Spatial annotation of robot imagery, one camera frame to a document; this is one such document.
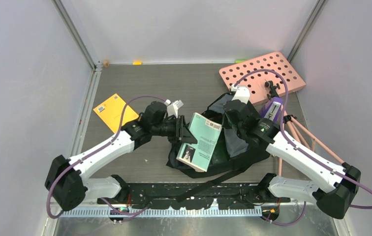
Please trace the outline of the black backpack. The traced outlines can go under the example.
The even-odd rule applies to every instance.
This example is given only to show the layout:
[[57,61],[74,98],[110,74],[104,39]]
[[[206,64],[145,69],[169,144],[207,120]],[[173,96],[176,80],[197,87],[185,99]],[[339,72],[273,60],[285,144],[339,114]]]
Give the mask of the black backpack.
[[180,150],[180,143],[172,144],[168,155],[167,166],[181,171],[190,178],[204,178],[221,175],[213,180],[199,184],[197,187],[182,193],[176,197],[177,202],[183,202],[187,198],[195,196],[196,194],[207,190],[213,186],[217,186],[222,182],[235,177],[245,172],[252,164],[267,159],[270,155],[266,152],[250,148],[249,145],[231,129],[223,128],[220,136],[223,135],[226,141],[226,148],[230,159],[227,162],[210,165],[207,172],[199,173],[192,169],[192,167],[176,160],[177,154]]

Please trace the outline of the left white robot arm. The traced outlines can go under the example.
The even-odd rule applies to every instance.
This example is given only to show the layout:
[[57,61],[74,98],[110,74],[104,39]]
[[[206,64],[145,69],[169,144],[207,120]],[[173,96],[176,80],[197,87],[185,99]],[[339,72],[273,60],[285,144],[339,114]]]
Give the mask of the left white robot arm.
[[119,176],[92,178],[92,175],[116,158],[132,153],[153,136],[167,137],[171,143],[196,144],[185,117],[178,114],[183,102],[154,101],[139,117],[126,122],[116,134],[93,148],[65,158],[53,159],[45,181],[48,190],[47,208],[54,199],[62,211],[70,211],[83,201],[112,199],[121,204],[128,190]]

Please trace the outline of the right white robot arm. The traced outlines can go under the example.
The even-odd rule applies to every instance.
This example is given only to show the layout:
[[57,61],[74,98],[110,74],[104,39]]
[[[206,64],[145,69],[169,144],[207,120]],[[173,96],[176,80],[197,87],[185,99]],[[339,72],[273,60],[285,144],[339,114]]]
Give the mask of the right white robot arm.
[[359,181],[361,171],[344,162],[337,165],[309,148],[297,144],[279,125],[267,118],[260,118],[257,111],[240,100],[227,101],[223,106],[224,119],[238,138],[248,144],[251,159],[261,155],[275,155],[310,178],[309,181],[288,179],[276,174],[266,174],[258,188],[260,199],[265,202],[275,197],[293,198],[316,204],[330,217],[343,219],[358,186],[348,179]]

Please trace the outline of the dark green book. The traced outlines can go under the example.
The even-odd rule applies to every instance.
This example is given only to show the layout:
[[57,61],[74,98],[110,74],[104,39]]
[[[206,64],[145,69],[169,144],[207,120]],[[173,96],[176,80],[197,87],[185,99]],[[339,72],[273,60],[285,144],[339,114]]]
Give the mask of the dark green book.
[[221,164],[227,162],[229,159],[230,157],[226,148],[225,137],[221,135],[218,138],[217,144],[212,154],[210,165]]

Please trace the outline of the teal book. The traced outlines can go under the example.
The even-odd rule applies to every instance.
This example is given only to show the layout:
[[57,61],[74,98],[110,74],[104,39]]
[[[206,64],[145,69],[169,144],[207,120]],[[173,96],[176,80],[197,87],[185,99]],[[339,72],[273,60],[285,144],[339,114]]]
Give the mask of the teal book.
[[222,131],[222,125],[199,113],[194,113],[188,129],[197,143],[182,143],[176,159],[197,172],[206,172]]

